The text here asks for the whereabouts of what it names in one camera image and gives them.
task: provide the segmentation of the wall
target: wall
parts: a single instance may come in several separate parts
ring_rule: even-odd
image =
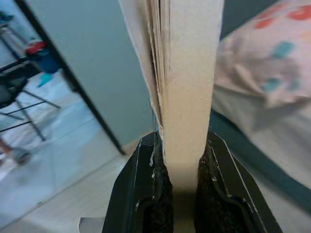
[[[153,130],[149,94],[118,1],[26,2],[119,142]]]

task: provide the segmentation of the bed sheet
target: bed sheet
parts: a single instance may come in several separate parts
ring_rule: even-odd
[[[263,105],[260,98],[214,88],[213,110],[236,124],[289,176],[311,189],[311,101],[274,109]]]
[[[263,105],[263,100],[260,98],[214,87],[213,110],[235,123],[249,141],[285,173],[310,188],[311,102],[268,110],[264,109]],[[280,192],[275,184],[272,184],[256,168],[250,167],[247,161],[240,161],[254,176],[283,232],[311,232],[310,213]],[[304,196],[301,189],[303,188],[299,185],[291,188],[296,190],[298,194],[296,198],[307,199],[308,195]]]

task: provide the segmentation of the chair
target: chair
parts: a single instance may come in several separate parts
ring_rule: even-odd
[[[14,102],[16,103],[16,105],[19,108],[18,110],[15,110],[15,111],[12,111],[9,113],[1,113],[0,112],[0,115],[8,116],[8,117],[11,117],[11,118],[14,118],[17,120],[25,120],[23,118],[20,118],[18,116],[13,115],[16,112],[21,111],[26,118],[26,122],[20,123],[18,125],[9,127],[7,129],[4,129],[4,130],[0,130],[0,133],[7,131],[7,130],[10,130],[10,129],[14,129],[16,127],[19,127],[19,126],[22,126],[25,124],[31,124],[32,127],[34,128],[34,130],[36,131],[36,133],[38,134],[38,136],[42,139],[42,141],[45,141],[46,140],[45,137],[41,133],[40,129],[36,126],[36,124],[32,121],[32,119],[28,115],[26,109],[34,107],[34,106],[39,105],[39,104],[43,104],[43,103],[47,103],[47,104],[49,104],[55,108],[58,108],[58,109],[60,109],[60,106],[58,106],[52,102],[49,102],[42,97],[39,97],[33,93],[30,93],[30,92],[24,90],[27,83],[28,83],[27,77],[11,78],[11,77],[7,77],[7,76],[0,76],[0,109],[7,107]],[[24,92],[24,93],[40,100],[41,102],[38,102],[38,103],[24,107],[22,105],[22,103],[20,101],[18,101],[18,99],[17,99],[21,92]]]

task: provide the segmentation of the blue spot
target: blue spot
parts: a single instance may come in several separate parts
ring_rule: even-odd
[[[288,41],[279,43],[272,52],[272,56],[276,59],[282,59],[290,54],[295,48],[295,45]]]
[[[265,82],[262,89],[263,89],[264,93],[271,93],[271,92],[275,91],[280,84],[281,84],[280,79],[270,78]]]
[[[38,85],[38,87],[44,86],[45,84],[47,84],[52,79],[53,79],[53,75],[52,74],[47,74],[47,73],[42,74],[42,76],[41,76],[41,83]]]
[[[299,80],[295,79],[291,82],[291,84],[287,87],[288,91],[295,91],[300,86]]]

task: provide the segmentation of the tile floor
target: tile floor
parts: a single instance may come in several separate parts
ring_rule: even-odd
[[[126,159],[114,158],[0,233],[78,233],[80,217],[105,216],[113,183]]]
[[[88,107],[79,95],[69,90],[60,74],[56,74],[42,88],[36,87],[39,78],[40,75],[31,78],[27,86],[29,91],[51,100],[62,109],[42,104],[28,111],[47,138],[46,142],[41,142],[30,125],[2,134],[11,145],[31,150],[33,157],[23,167],[15,167],[8,161],[6,167],[10,169],[0,169],[0,229],[33,211],[87,174],[121,158]],[[19,100],[24,105],[37,101],[24,94],[20,95]],[[15,108],[12,105],[1,111],[9,112]],[[15,123],[13,119],[0,117],[2,127]],[[34,221],[35,224],[41,224],[39,218]]]

